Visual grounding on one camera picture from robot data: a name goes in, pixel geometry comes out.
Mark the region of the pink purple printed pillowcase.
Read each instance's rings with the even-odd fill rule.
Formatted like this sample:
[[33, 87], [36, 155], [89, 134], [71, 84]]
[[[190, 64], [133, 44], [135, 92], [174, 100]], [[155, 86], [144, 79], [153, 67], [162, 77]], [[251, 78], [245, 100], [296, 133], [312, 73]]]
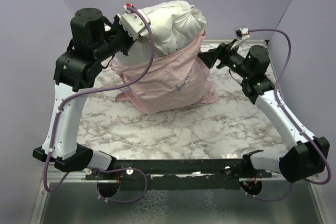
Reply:
[[131, 102], [145, 114], [219, 101], [208, 80], [210, 70], [197, 56], [205, 37], [202, 30], [189, 45], [156, 58], [145, 76], [119, 93], [115, 100]]

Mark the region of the white pillow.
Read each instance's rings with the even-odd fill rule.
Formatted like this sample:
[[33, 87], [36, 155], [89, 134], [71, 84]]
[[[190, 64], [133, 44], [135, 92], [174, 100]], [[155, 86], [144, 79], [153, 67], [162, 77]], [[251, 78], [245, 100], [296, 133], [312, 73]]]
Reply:
[[[202, 12], [187, 1], [169, 1], [141, 10], [150, 20], [156, 58], [172, 54], [189, 45], [206, 26], [206, 18]], [[151, 50], [148, 31], [144, 30], [128, 51], [128, 55], [118, 52], [115, 62], [122, 66], [147, 62]]]

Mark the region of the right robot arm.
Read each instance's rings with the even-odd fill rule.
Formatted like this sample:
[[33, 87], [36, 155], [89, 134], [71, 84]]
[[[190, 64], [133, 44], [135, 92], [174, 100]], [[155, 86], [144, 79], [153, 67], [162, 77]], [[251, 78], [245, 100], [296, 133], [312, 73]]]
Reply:
[[209, 69], [228, 67], [238, 74], [244, 95], [265, 114], [286, 145], [285, 155], [262, 150], [245, 154], [241, 171], [246, 177], [268, 170], [294, 183], [324, 171], [330, 144], [325, 137], [316, 137], [304, 127], [280, 98], [266, 76], [270, 64], [267, 48], [253, 45], [243, 57], [230, 44], [222, 43], [215, 49], [200, 52], [198, 57]]

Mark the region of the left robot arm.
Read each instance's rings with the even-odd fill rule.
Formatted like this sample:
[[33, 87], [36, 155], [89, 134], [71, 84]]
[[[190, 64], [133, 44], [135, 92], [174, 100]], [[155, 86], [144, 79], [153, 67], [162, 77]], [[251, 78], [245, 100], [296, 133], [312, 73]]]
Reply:
[[44, 144], [33, 150], [39, 161], [51, 161], [63, 172], [97, 169], [104, 179], [115, 175], [115, 158], [77, 142], [77, 134], [88, 92], [93, 89], [102, 62], [117, 52], [126, 53], [134, 40], [122, 26], [121, 15], [110, 22], [96, 8], [76, 11], [70, 21], [72, 39], [56, 60], [55, 101]]

